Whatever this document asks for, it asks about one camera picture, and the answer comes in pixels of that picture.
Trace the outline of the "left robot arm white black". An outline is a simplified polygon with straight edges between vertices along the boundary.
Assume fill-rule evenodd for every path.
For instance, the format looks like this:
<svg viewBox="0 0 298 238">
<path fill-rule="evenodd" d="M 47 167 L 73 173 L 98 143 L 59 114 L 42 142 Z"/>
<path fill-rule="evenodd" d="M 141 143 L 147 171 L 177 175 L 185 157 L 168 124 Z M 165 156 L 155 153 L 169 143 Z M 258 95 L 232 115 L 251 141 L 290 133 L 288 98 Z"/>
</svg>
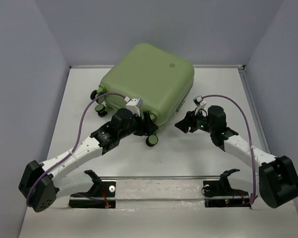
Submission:
<svg viewBox="0 0 298 238">
<path fill-rule="evenodd" d="M 130 110 L 119 109 L 110 121 L 92 132 L 83 142 L 77 141 L 73 149 L 41 163 L 29 162 L 21 177 L 18 189 L 26 198 L 26 205 L 39 213 L 50 207 L 65 192 L 61 181 L 66 175 L 88 161 L 116 148 L 129 136 L 150 137 L 158 126 L 149 112 L 138 116 Z"/>
</svg>

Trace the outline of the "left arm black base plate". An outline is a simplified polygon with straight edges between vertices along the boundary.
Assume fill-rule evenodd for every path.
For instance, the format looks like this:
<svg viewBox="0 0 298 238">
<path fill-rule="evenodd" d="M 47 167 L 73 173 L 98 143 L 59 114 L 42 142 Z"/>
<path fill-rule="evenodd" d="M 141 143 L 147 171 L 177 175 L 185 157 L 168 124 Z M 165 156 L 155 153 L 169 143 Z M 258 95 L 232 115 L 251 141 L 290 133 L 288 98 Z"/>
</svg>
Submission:
<svg viewBox="0 0 298 238">
<path fill-rule="evenodd" d="M 69 207 L 81 209 L 116 208 L 116 181 L 103 180 L 101 185 L 93 185 L 88 192 L 78 192 L 70 196 Z"/>
</svg>

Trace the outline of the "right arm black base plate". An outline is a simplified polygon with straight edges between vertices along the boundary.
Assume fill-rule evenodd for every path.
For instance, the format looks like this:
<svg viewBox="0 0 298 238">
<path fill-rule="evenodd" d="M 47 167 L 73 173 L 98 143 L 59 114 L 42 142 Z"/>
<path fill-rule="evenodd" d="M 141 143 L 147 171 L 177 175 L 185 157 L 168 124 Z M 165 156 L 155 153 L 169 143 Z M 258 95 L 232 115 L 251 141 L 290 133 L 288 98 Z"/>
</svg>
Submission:
<svg viewBox="0 0 298 238">
<path fill-rule="evenodd" d="M 221 188 L 219 180 L 205 180 L 201 193 L 205 198 L 206 208 L 251 208 L 248 192 L 232 188 Z"/>
</svg>

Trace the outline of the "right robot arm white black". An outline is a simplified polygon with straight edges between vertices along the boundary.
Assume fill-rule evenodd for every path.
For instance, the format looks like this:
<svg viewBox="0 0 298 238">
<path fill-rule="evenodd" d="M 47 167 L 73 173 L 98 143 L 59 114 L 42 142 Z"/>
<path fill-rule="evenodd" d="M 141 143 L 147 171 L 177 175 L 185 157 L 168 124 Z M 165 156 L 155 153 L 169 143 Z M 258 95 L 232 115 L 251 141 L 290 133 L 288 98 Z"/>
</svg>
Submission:
<svg viewBox="0 0 298 238">
<path fill-rule="evenodd" d="M 228 127 L 222 107 L 210 106 L 206 115 L 203 111 L 201 108 L 188 111 L 175 127 L 184 133 L 197 130 L 209 133 L 215 146 L 252 169 L 250 203 L 261 197 L 269 207 L 278 208 L 298 197 L 298 175 L 289 157 L 269 154 L 243 139 Z"/>
</svg>

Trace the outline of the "green hard-shell suitcase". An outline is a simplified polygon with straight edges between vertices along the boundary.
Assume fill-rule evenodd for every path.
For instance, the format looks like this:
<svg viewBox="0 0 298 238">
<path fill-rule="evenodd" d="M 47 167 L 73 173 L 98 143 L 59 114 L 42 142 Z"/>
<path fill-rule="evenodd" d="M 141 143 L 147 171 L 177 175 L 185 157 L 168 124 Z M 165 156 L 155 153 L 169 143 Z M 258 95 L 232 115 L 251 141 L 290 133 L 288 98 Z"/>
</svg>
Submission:
<svg viewBox="0 0 298 238">
<path fill-rule="evenodd" d="M 158 143 L 157 132 L 181 109 L 193 82 L 190 61 L 140 43 L 105 74 L 90 99 L 97 101 L 95 111 L 103 117 L 125 106 L 122 96 L 141 98 L 142 115 L 154 123 L 146 134 L 147 146 L 153 147 Z"/>
</svg>

